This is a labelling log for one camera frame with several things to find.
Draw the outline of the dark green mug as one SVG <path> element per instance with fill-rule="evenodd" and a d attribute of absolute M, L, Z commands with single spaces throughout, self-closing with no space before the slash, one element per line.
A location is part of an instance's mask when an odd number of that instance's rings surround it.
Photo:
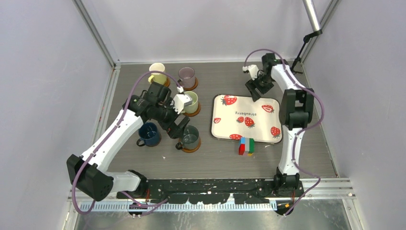
<path fill-rule="evenodd" d="M 179 138 L 179 142 L 175 145 L 177 150 L 194 149 L 197 147 L 198 142 L 201 140 L 199 131 L 194 126 L 186 126 L 184 133 Z"/>

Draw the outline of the light green mug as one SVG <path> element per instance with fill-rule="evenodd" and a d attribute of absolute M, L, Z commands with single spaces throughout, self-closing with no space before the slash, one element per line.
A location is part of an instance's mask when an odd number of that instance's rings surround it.
<path fill-rule="evenodd" d="M 184 113 L 194 113 L 198 107 L 198 95 L 193 91 L 187 91 L 185 94 L 191 97 L 192 103 L 184 107 Z"/>

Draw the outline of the dark blue mug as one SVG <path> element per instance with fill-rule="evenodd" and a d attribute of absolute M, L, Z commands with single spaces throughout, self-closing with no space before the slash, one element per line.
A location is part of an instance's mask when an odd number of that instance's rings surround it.
<path fill-rule="evenodd" d="M 151 138 L 157 134 L 160 134 L 157 126 L 154 123 L 147 122 L 143 124 L 138 130 L 139 139 L 136 142 L 136 145 L 139 147 L 146 146 L 144 140 L 146 138 Z"/>

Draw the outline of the cream tray with black rim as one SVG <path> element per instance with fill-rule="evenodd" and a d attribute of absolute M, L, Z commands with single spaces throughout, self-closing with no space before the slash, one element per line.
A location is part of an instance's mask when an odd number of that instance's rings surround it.
<path fill-rule="evenodd" d="M 210 133 L 216 139 L 276 144 L 282 141 L 280 103 L 273 98 L 218 94 L 213 98 Z"/>

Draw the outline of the cream mug yellow handle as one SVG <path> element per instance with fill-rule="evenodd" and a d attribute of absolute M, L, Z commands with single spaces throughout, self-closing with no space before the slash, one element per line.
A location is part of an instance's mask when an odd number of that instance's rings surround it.
<path fill-rule="evenodd" d="M 149 71 L 159 71 L 159 72 L 165 72 L 165 66 L 162 63 L 153 63 L 150 65 L 149 67 Z M 163 85 L 166 81 L 167 76 L 165 74 L 162 73 L 151 73 L 150 77 L 148 78 L 148 82 L 151 84 L 153 82 L 155 83 L 159 83 L 161 85 Z"/>

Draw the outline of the lilac mug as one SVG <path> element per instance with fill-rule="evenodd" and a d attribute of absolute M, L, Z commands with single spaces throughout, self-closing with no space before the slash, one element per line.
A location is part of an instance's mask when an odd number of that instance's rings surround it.
<path fill-rule="evenodd" d="M 178 77 L 179 79 L 195 77 L 195 70 L 191 67 L 183 67 L 178 71 Z"/>

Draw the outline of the multicolour toy brick block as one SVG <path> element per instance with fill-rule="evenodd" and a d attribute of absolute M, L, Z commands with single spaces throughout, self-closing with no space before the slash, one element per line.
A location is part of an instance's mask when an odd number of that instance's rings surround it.
<path fill-rule="evenodd" d="M 254 151 L 255 151 L 254 139 L 242 137 L 239 141 L 238 154 L 252 156 Z"/>

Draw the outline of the dark brown wooden coaster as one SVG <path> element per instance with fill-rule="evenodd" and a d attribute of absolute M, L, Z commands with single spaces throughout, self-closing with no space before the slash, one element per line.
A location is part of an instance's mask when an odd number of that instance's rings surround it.
<path fill-rule="evenodd" d="M 161 135 L 157 134 L 151 138 L 146 138 L 144 140 L 144 144 L 148 147 L 154 147 L 157 146 L 161 142 Z"/>

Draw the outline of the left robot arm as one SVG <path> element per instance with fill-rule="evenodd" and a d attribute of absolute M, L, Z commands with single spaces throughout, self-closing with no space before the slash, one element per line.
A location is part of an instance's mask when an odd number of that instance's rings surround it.
<path fill-rule="evenodd" d="M 182 87 L 177 90 L 171 97 L 168 87 L 152 83 L 140 96 L 131 93 L 102 136 L 80 156 L 73 154 L 67 159 L 72 189 L 79 189 L 95 201 L 121 191 L 142 198 L 147 192 L 144 176 L 134 170 L 109 172 L 108 168 L 121 147 L 148 120 L 157 121 L 170 138 L 180 138 L 189 118 L 183 118 L 179 124 L 175 121 L 192 104 L 192 98 Z"/>

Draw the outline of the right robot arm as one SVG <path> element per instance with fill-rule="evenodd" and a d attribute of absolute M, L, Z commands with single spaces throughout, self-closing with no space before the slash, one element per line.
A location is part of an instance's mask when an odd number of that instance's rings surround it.
<path fill-rule="evenodd" d="M 291 71 L 287 61 L 271 52 L 261 58 L 262 68 L 243 65 L 242 71 L 250 75 L 245 86 L 253 101 L 258 101 L 275 84 L 283 92 L 279 120 L 282 125 L 282 156 L 271 183 L 271 194 L 288 196 L 300 187 L 298 169 L 301 142 L 305 129 L 311 123 L 314 108 L 314 91 L 301 84 Z"/>

